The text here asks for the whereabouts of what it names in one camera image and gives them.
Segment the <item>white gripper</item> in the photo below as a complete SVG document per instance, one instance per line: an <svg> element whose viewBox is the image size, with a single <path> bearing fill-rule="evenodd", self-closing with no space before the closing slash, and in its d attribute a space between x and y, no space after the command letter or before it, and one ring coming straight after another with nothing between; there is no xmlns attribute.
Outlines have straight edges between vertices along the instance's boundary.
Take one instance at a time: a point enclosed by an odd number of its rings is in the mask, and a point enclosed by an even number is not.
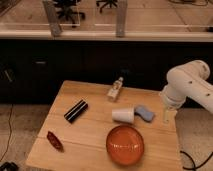
<svg viewBox="0 0 213 171"><path fill-rule="evenodd" d="M170 85L166 85L160 92L160 97L166 106L163 109L163 122L168 124L170 120L170 108L180 108L183 105L183 95Z"/></svg>

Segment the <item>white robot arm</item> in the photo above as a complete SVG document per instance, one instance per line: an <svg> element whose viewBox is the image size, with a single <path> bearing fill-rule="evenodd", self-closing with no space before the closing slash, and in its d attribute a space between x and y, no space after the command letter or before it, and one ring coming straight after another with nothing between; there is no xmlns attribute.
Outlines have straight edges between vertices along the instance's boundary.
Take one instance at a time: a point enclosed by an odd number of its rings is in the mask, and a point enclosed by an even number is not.
<svg viewBox="0 0 213 171"><path fill-rule="evenodd" d="M210 67L202 60L193 60L171 68L166 74L167 84L159 96L164 104L163 121L190 98L213 114L213 85L207 82Z"/></svg>

